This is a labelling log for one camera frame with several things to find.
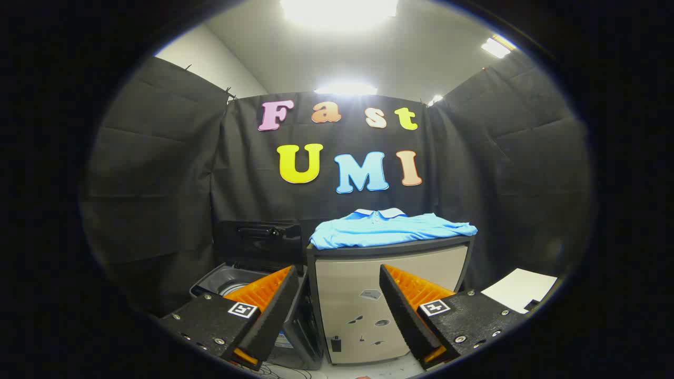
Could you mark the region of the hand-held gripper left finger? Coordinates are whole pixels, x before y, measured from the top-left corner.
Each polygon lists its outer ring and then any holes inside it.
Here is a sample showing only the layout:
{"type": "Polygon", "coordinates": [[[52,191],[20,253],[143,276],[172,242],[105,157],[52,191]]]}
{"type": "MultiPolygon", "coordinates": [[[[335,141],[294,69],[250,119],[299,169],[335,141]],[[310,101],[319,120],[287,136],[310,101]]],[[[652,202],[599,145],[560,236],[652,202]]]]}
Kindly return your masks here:
{"type": "Polygon", "coordinates": [[[258,371],[300,289],[295,266],[227,295],[204,293],[161,317],[161,327],[223,362],[258,371]]]}

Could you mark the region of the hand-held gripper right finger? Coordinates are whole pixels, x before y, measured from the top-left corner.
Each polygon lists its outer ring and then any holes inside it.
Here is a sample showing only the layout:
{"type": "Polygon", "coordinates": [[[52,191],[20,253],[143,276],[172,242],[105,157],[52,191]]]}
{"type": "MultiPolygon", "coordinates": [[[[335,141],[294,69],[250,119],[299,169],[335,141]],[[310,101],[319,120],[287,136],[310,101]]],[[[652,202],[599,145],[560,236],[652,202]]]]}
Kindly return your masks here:
{"type": "Polygon", "coordinates": [[[380,265],[379,286],[424,370],[481,350],[527,320],[480,291],[454,292],[389,264],[380,265]]]}

